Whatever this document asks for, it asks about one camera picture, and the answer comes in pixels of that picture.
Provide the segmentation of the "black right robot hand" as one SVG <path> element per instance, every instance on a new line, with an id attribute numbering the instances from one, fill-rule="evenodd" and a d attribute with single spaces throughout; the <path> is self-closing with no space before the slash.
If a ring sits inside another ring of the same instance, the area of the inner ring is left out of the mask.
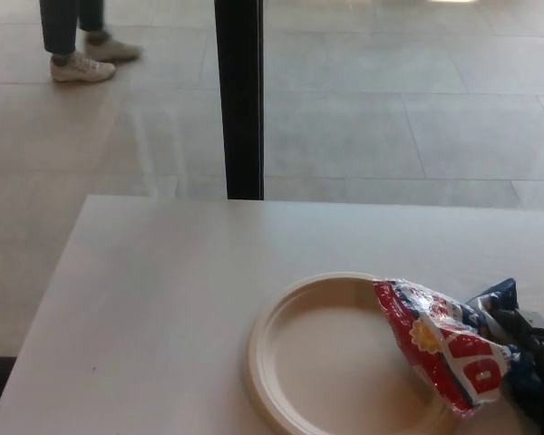
<path id="1" fill-rule="evenodd" d="M 519 309 L 491 309 L 488 317 L 503 331 L 501 340 L 513 350 L 505 381 L 510 397 L 544 434 L 544 322 Z"/>

